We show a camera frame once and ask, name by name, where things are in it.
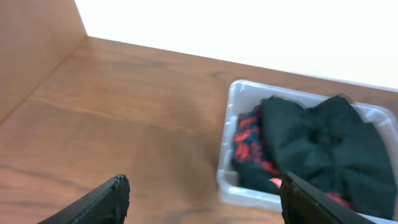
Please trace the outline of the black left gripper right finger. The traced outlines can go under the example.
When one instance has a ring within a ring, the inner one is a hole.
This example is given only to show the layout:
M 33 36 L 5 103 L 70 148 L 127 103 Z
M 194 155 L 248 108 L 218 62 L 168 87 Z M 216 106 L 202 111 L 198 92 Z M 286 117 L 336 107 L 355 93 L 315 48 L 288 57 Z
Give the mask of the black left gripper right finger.
M 374 224 L 288 172 L 280 187 L 285 224 Z

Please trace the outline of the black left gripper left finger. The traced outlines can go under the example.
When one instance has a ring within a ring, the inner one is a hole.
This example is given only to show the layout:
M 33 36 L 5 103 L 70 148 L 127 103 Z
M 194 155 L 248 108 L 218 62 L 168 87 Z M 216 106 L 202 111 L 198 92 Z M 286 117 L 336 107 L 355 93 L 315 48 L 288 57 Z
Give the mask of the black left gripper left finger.
M 39 224 L 123 224 L 129 193 L 128 178 L 116 175 Z

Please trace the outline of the salmon pink garment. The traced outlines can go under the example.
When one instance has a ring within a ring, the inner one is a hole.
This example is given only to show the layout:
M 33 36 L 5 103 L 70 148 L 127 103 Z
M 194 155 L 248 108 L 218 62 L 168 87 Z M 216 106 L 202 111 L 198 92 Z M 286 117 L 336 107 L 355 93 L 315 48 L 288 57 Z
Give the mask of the salmon pink garment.
M 282 185 L 282 180 L 278 179 L 278 178 L 271 178 L 271 179 L 269 179 L 269 181 L 272 182 L 278 189 Z

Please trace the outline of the red navy plaid shirt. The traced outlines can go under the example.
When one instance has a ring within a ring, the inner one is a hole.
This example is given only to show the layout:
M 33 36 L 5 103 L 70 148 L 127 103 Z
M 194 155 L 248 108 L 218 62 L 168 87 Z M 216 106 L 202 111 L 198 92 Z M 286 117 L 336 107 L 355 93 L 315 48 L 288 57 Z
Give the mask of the red navy plaid shirt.
M 361 118 L 347 102 L 322 103 L 313 108 L 279 98 L 264 100 L 239 115 L 233 136 L 232 166 L 244 188 L 278 194 L 269 181 L 293 172 L 334 201 L 356 207 L 338 180 L 332 150 L 341 144 L 337 121 L 358 123 Z

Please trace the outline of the large black garment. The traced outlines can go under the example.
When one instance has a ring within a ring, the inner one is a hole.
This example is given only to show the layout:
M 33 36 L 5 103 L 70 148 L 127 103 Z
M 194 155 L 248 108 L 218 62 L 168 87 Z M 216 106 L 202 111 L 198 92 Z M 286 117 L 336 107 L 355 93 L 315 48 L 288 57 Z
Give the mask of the large black garment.
M 261 102 L 262 131 L 281 174 L 292 172 L 358 212 L 391 219 L 397 186 L 387 147 L 342 96 L 312 108 L 278 97 Z

